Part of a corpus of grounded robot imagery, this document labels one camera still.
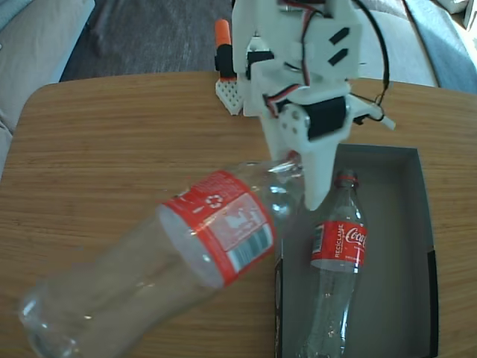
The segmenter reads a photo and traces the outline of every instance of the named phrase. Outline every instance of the barcode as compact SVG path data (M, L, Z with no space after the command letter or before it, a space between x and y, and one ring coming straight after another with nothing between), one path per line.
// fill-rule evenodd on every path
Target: barcode
M271 247L271 232L268 225L253 233L242 244L227 252L236 272L250 265L258 256Z
M323 225L318 225L315 228L315 234L313 240L313 252L321 252L321 244L323 243Z

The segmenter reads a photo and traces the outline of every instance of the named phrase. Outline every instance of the white pegboard base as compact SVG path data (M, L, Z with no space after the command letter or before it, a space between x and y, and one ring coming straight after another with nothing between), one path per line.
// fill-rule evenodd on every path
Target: white pegboard base
M244 106L244 98L239 95L237 81L217 81L215 93L230 114L237 116Z

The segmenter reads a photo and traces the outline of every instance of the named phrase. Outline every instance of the clear plastic bottle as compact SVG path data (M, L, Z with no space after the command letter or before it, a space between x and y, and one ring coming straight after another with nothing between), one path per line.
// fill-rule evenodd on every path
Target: clear plastic bottle
M347 319L366 248L367 223L356 196L358 177L344 170L319 210L312 254L312 327L299 358L341 358Z
M95 262L38 283L19 312L33 349L44 358L121 356L151 326L209 298L272 251L303 191L293 161L244 163L212 174L158 206ZM182 202L203 206L194 216L181 212ZM211 252L203 240L211 232L226 241L243 237Z

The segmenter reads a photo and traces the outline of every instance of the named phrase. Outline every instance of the red bottle label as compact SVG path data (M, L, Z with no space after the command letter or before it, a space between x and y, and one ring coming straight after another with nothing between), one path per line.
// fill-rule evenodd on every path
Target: red bottle label
M211 174L165 206L197 234L225 285L274 246L271 217L249 187L228 172Z
M367 230L352 222L324 222L315 229L315 260L340 260L361 266L366 250Z

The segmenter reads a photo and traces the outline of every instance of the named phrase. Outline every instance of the wire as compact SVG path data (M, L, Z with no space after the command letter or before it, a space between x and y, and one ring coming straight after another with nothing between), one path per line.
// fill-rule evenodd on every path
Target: wire
M305 12L303 14L302 35L301 35L301 38L300 38L301 51L302 51L301 69L299 69L298 67L293 66L289 63L285 64L286 66L288 66L292 69L300 70L303 73L303 83L304 83L304 85L302 85L302 84L292 84L292 85L286 87L285 89L282 89L280 92L278 92L275 95L271 95L271 96L264 95L263 96L264 101L265 101L265 105L270 110L271 115L274 118L278 117L277 108L276 108L276 105L275 105L276 102L284 99L287 95L291 94L292 92L294 92L298 89L309 87L311 85L310 73L308 71L308 66L306 65L306 41L305 41L306 40L306 34L308 33L308 29L309 29L310 23L312 22L313 16L316 15L317 13L324 16L321 11L319 11L318 9L315 9L314 7L312 7L310 5L302 4L302 3L299 3L295 0L284 0L283 2L290 7L298 7L300 9L305 10Z
M386 92L389 89L390 84L390 69L389 69L389 55L388 55L388 47L386 46L385 38L382 36L381 28L379 28L378 22L374 18L373 14L369 11L369 9L364 5L361 0L353 0L356 5L363 11L366 15L367 19L370 21L371 25L373 26L374 32L378 37L379 46L381 47L382 53L382 60L384 63L384 72L382 74L382 93L376 97L374 102L381 107L381 103L384 100Z

